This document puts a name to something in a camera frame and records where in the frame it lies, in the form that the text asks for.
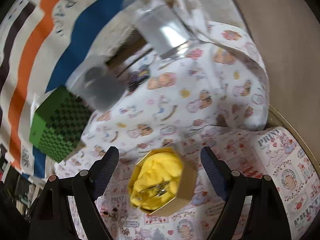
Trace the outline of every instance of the green checkered box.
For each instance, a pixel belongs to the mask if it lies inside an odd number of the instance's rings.
[[[41,152],[61,162],[78,145],[91,111],[65,87],[58,87],[37,108],[30,142]]]

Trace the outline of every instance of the metal screw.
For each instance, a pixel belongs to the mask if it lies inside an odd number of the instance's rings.
[[[117,210],[116,208],[113,208],[113,209],[112,209],[111,218],[112,218],[114,221],[117,221],[117,219],[118,219],[118,210]]]
[[[127,218],[125,216],[122,216],[122,217],[120,217],[119,221],[120,221],[120,223],[124,223],[126,221],[126,219]]]
[[[128,235],[130,234],[129,229],[126,228],[125,230],[122,230],[122,234],[123,234],[124,236],[128,236]]]
[[[272,180],[272,178],[271,178],[269,175],[264,175],[263,177],[264,177],[264,179],[267,180],[267,181]]]
[[[56,180],[56,178],[57,178],[57,176],[55,176],[55,175],[51,175],[51,176],[49,177],[49,181],[55,181],[55,180]]]
[[[236,171],[236,170],[231,171],[231,174],[232,174],[232,176],[235,176],[235,177],[239,177],[240,176],[240,172]]]
[[[87,170],[82,170],[82,171],[80,171],[80,176],[81,176],[81,177],[87,176],[88,173],[89,173],[89,171],[87,171]]]

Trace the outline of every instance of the orange stripe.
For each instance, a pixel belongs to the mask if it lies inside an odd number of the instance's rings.
[[[44,42],[51,33],[54,25],[51,13],[59,0],[41,0],[40,8],[44,11],[44,17],[38,23],[28,38],[20,58],[18,68],[18,82],[14,90],[11,102],[9,105],[8,119],[11,123],[11,135],[9,152],[14,157],[12,163],[14,167],[20,167],[21,141],[18,135],[18,128],[23,106],[27,98],[27,88],[30,78],[31,69],[35,61],[36,55]]]

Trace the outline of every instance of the beige wall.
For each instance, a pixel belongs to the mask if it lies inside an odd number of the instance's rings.
[[[304,0],[235,0],[262,54],[270,103],[320,163],[320,25]]]

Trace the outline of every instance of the yellow fabric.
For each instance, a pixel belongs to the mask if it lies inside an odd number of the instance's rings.
[[[130,201],[136,206],[140,206],[148,210],[156,210],[171,200],[178,190],[178,184],[181,177],[183,164],[181,160],[173,153],[163,152],[156,153],[148,157],[143,163],[138,179],[133,185]],[[160,197],[153,197],[156,190],[148,190],[143,195],[142,200],[135,198],[136,194],[141,190],[152,185],[159,184],[166,180],[171,180],[165,187],[167,192]]]

